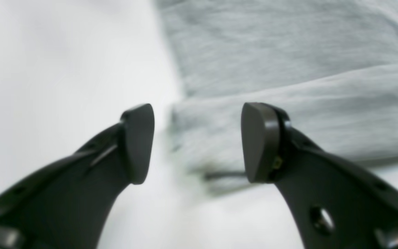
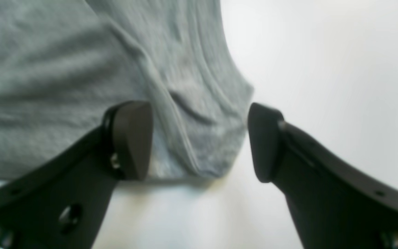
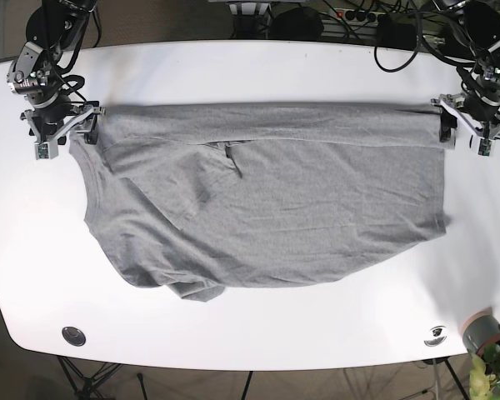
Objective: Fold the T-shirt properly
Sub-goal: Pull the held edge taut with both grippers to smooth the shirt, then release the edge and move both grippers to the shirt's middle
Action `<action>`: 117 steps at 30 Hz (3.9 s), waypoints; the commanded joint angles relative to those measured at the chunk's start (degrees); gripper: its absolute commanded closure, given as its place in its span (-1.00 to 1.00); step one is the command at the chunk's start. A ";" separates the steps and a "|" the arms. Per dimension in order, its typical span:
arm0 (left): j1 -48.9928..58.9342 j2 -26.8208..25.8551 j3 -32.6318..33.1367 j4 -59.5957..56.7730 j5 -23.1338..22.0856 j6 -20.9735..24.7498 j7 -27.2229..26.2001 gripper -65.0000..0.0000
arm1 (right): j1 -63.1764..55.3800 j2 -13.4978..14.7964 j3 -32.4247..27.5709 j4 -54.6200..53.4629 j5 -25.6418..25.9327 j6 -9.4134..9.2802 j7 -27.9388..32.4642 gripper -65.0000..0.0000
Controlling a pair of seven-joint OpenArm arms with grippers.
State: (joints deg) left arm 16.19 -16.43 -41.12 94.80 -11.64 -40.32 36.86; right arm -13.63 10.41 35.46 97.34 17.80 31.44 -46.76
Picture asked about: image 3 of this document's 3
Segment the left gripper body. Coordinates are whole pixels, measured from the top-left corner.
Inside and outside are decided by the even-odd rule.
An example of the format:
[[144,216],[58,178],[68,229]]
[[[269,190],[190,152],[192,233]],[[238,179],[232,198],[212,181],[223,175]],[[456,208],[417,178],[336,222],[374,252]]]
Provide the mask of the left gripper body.
[[500,88],[463,89],[459,94],[441,94],[431,104],[467,125],[479,138],[500,140]]

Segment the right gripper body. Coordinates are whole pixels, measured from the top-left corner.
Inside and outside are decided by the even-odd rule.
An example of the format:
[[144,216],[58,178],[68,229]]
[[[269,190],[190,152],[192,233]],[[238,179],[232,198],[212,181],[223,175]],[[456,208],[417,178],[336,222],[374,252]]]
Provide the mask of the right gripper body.
[[45,107],[35,107],[21,113],[20,119],[30,128],[29,135],[35,137],[35,143],[57,141],[64,145],[61,137],[67,123],[72,123],[74,133],[84,134],[87,120],[92,116],[98,118],[105,114],[106,109],[99,101],[72,101],[69,96],[58,94]]

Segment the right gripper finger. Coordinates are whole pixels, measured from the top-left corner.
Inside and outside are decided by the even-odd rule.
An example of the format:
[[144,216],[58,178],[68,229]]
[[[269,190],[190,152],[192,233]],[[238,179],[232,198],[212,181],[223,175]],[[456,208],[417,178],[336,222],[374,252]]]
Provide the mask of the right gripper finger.
[[96,144],[98,142],[98,117],[92,116],[87,120],[83,140],[86,144]]

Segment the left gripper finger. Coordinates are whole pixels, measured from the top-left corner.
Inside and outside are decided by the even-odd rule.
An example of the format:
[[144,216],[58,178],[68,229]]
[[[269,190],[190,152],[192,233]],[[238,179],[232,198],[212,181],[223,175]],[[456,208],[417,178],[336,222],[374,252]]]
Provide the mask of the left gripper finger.
[[448,112],[440,112],[438,140],[446,150],[454,150],[456,145],[457,118]]

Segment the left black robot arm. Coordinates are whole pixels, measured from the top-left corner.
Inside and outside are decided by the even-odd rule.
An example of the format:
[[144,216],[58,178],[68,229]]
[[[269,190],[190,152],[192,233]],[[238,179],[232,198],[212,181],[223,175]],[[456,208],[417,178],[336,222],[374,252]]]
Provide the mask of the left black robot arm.
[[442,109],[439,140],[449,141],[461,123],[470,134],[469,148],[488,157],[500,141],[500,14],[484,1],[436,1],[434,7],[449,19],[457,42],[472,55],[466,63],[432,51],[461,78],[460,93],[432,100]]

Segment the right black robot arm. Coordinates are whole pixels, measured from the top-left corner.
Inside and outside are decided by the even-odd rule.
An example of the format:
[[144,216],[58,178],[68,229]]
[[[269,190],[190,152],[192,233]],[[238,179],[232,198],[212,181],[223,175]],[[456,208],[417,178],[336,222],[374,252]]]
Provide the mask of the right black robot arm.
[[102,35],[95,1],[43,1],[29,18],[26,42],[7,73],[13,93],[31,108],[21,114],[36,138],[37,158],[52,158],[67,142],[69,133],[80,133],[95,144],[98,101],[88,101],[79,90],[85,79],[72,73],[89,21]]

